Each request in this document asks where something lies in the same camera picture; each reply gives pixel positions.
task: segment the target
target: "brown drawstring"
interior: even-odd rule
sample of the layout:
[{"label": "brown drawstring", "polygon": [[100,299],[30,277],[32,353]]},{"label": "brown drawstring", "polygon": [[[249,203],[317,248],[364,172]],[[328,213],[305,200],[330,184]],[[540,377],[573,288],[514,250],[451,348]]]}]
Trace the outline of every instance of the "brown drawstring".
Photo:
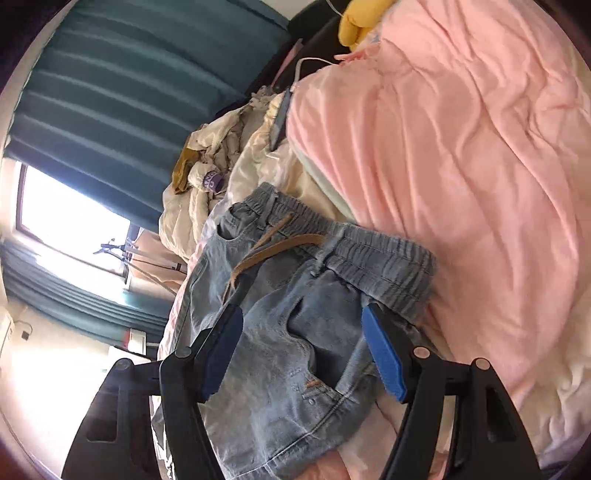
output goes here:
[{"label": "brown drawstring", "polygon": [[[281,221],[277,225],[270,228],[269,231],[267,233],[265,233],[265,235],[263,235],[261,237],[261,239],[253,245],[253,247],[250,249],[249,253],[252,252],[253,250],[256,250],[257,248],[260,248],[263,245],[265,245],[275,233],[277,233],[283,226],[285,226],[287,223],[289,223],[291,218],[292,218],[292,214],[288,213],[285,216],[285,218],[282,218]],[[326,237],[324,235],[320,235],[318,233],[307,233],[305,235],[295,235],[295,236],[289,237],[285,240],[282,240],[280,242],[277,242],[276,244],[270,245],[267,248],[265,248],[259,252],[256,252],[254,255],[251,255],[250,257],[247,254],[246,257],[244,259],[242,259],[238,263],[238,265],[236,265],[234,267],[234,270],[232,270],[232,273],[230,274],[230,281],[226,285],[226,290],[224,291],[224,294],[222,297],[222,302],[226,303],[226,301],[228,300],[229,293],[236,288],[236,280],[238,279],[238,276],[241,273],[243,273],[245,270],[247,270],[247,269],[249,269],[249,268],[253,267],[254,265],[257,265],[261,262],[264,262],[268,258],[271,258],[277,254],[280,254],[281,252],[289,250],[290,248],[298,247],[299,245],[304,245],[304,244],[321,245],[322,243],[324,243],[325,239],[326,239]]]}]

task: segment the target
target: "elastic waistband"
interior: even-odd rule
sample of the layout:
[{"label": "elastic waistband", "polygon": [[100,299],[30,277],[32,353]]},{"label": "elastic waistband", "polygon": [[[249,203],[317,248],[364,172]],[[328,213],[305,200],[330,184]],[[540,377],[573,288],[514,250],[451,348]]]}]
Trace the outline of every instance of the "elastic waistband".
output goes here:
[{"label": "elastic waistband", "polygon": [[414,320],[428,300],[436,262],[434,255],[421,245],[326,219],[268,183],[260,185],[244,204],[259,217],[265,216],[270,225],[291,213],[292,220],[278,232],[286,237],[305,233],[326,235],[321,247],[299,248],[407,320]]}]

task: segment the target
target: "denim shorts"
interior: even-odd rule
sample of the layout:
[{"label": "denim shorts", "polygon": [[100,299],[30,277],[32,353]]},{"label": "denim shorts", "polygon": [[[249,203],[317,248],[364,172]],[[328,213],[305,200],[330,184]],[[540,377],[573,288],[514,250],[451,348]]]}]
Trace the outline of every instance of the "denim shorts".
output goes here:
[{"label": "denim shorts", "polygon": [[243,334],[219,391],[200,405],[227,479],[293,478],[351,437],[379,381],[362,308],[375,301],[412,323],[430,293],[435,261],[425,248],[325,219],[263,184],[230,208],[204,249],[173,348],[214,324],[232,271],[287,215],[270,244],[302,234],[326,240],[260,262],[254,281],[239,279],[232,294]]}]

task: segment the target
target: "teal curtain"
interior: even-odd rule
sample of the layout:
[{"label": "teal curtain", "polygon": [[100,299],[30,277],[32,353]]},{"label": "teal curtain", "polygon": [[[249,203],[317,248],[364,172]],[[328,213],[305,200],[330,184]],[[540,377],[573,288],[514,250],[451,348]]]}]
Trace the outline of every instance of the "teal curtain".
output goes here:
[{"label": "teal curtain", "polygon": [[130,292],[121,277],[11,241],[0,244],[0,257],[7,293],[46,318],[109,345],[123,346],[131,328],[147,342],[162,339],[172,299]]},{"label": "teal curtain", "polygon": [[289,42],[259,0],[79,0],[22,92],[5,155],[158,231],[188,134]]}]

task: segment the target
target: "bright window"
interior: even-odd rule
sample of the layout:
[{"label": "bright window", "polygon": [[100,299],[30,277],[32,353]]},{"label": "bright window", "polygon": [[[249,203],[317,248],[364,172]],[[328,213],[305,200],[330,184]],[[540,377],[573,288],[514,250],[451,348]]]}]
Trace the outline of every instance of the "bright window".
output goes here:
[{"label": "bright window", "polygon": [[126,274],[119,259],[94,252],[101,244],[124,244],[133,230],[129,220],[32,167],[21,170],[17,229],[70,257]]}]

